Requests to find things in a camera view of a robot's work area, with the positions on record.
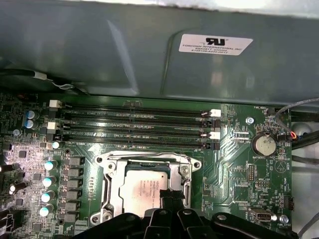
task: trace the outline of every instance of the white label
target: white label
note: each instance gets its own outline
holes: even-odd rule
[[[252,41],[249,38],[184,34],[179,51],[238,56]]]

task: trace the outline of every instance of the black cable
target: black cable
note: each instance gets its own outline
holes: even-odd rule
[[[314,215],[314,217],[311,218],[311,220],[307,222],[306,225],[304,225],[304,227],[298,233],[299,238],[301,238],[303,234],[305,234],[305,232],[308,231],[308,229],[311,228],[317,221],[319,221],[319,213]]]
[[[313,145],[315,143],[319,142],[319,136],[312,138],[312,139],[307,139],[307,140],[298,140],[296,142],[292,143],[292,150],[298,149],[298,148],[303,148],[309,145]]]
[[[292,161],[304,163],[304,164],[319,165],[319,159],[316,159],[316,158],[303,158],[303,157],[293,155]]]
[[[319,98],[313,98],[313,99],[308,99],[308,100],[304,100],[304,101],[299,101],[299,102],[296,102],[296,103],[293,103],[293,104],[290,104],[290,105],[287,105],[287,106],[284,106],[282,107],[275,115],[275,118],[276,118],[276,122],[277,124],[279,124],[282,128],[284,128],[289,134],[291,134],[293,131],[287,127],[280,119],[280,115],[285,112],[286,110],[290,109],[290,108],[293,108],[293,107],[296,107],[296,106],[301,106],[301,105],[304,105],[304,104],[308,104],[308,103],[312,103],[312,102],[317,102],[319,101]]]
[[[35,76],[34,71],[20,70],[20,69],[2,69],[0,70],[0,76]]]
[[[72,92],[76,93],[77,95],[88,95],[88,93],[81,91],[74,85],[71,85],[68,80],[63,78],[55,77],[52,75],[46,75],[43,73],[31,71],[31,70],[24,70],[24,69],[1,69],[0,70],[0,77],[1,76],[28,76],[28,77],[35,77],[41,80],[48,80],[56,87],[60,88],[61,90],[71,90]]]

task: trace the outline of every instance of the metal socket bracket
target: metal socket bracket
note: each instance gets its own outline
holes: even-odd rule
[[[106,220],[105,217],[97,217],[97,214],[103,215],[105,210],[112,212],[112,217],[123,213],[124,200],[120,197],[119,192],[125,183],[125,171],[129,161],[165,163],[169,165],[170,176],[167,187],[172,190],[183,191],[185,195],[183,203],[186,208],[190,208],[192,172],[199,170],[202,166],[201,161],[197,159],[188,157],[185,154],[171,152],[156,153],[119,150],[98,155],[94,161],[103,167],[104,173],[101,211],[91,216],[91,218],[95,217],[95,220],[91,220],[94,225]]]

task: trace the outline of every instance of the mounting hole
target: mounting hole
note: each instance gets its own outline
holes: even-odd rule
[[[94,218],[92,218],[92,222],[94,222],[94,223],[97,223],[97,222],[98,222],[98,220],[99,220],[99,218],[98,218],[98,217],[94,217]]]

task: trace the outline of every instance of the green circuit board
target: green circuit board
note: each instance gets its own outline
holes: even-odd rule
[[[75,115],[69,120],[74,130],[66,132],[68,140],[63,141],[59,149],[53,149],[52,141],[43,131],[50,122],[50,100],[81,106],[64,110],[66,114]],[[104,107],[113,107],[117,111],[105,113]],[[212,118],[201,116],[201,112],[211,109],[220,110],[221,115]],[[30,110],[39,113],[36,129],[25,127],[26,112]],[[198,112],[199,115],[188,115],[187,112]],[[94,163],[94,158],[113,150],[176,152],[198,159],[202,168],[193,173],[192,208],[202,211],[207,218],[217,212],[228,212],[275,231],[291,230],[291,143],[275,122],[274,114],[273,107],[254,105],[48,94],[32,95],[26,101],[0,94],[2,164],[18,165],[16,171],[0,177],[0,203],[3,209],[23,212],[21,227],[11,236],[54,238],[57,235],[76,235],[92,227],[89,218],[101,208],[104,177],[103,169]],[[103,119],[107,117],[114,121],[105,123]],[[248,117],[253,119],[253,123],[247,123]],[[122,123],[127,118],[127,124],[134,126],[130,130],[130,140],[120,128],[127,126]],[[213,124],[203,126],[207,120]],[[290,115],[284,114],[283,120],[289,125]],[[15,129],[19,130],[19,135],[13,135]],[[220,132],[220,139],[201,137],[211,131]],[[252,145],[259,135],[274,140],[274,153],[269,156],[256,153]],[[4,148],[8,144],[11,144],[10,150]],[[68,191],[63,184],[68,179],[64,173],[68,170],[64,162],[69,156],[85,158],[85,163],[80,166],[83,183],[75,222],[64,220],[67,213],[64,209],[65,194]],[[59,167],[48,172],[44,163],[50,160],[56,160]],[[49,189],[41,183],[47,176],[58,179]],[[28,186],[10,195],[10,184],[19,181],[27,182]],[[40,197],[47,190],[56,192],[56,199],[50,202],[54,210],[47,217],[41,217],[39,210],[45,203]],[[289,222],[259,221],[252,214],[254,208],[269,210],[278,218],[286,215]]]

